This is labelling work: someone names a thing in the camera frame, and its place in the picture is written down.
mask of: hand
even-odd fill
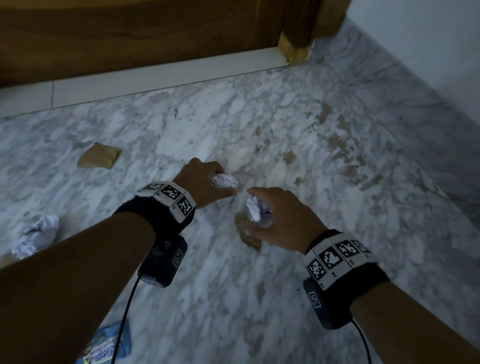
[[[203,208],[213,202],[232,197],[237,190],[232,187],[217,188],[212,186],[212,177],[217,173],[225,173],[218,162],[203,163],[198,158],[193,158],[184,165],[173,181],[186,189],[197,203],[197,208]]]
[[[328,230],[312,209],[300,202],[292,191],[279,187],[252,187],[247,192],[268,203],[274,222],[268,228],[249,226],[245,229],[246,235],[305,254],[310,243]]]

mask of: white wall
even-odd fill
[[[353,0],[348,15],[480,123],[480,0]]]

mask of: blue packet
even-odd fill
[[[82,350],[80,358],[75,364],[100,364],[110,363],[113,349],[117,342],[120,330],[120,321],[104,328],[99,328],[93,335],[90,342]],[[117,359],[129,356],[132,352],[132,339],[130,337],[130,325],[125,322],[120,338],[120,347]]]

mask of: crumpled white paper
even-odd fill
[[[29,228],[23,229],[12,253],[24,259],[52,244],[59,229],[59,218],[55,215],[42,217]]]
[[[257,196],[250,196],[245,203],[252,217],[250,220],[261,222],[260,225],[270,225],[272,222],[272,210],[267,202]]]
[[[212,178],[212,184],[214,187],[234,187],[237,188],[239,185],[239,182],[233,178],[231,174],[223,174],[219,173],[216,174]]]

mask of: brown wooden door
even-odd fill
[[[0,0],[0,85],[276,46],[286,0]]]

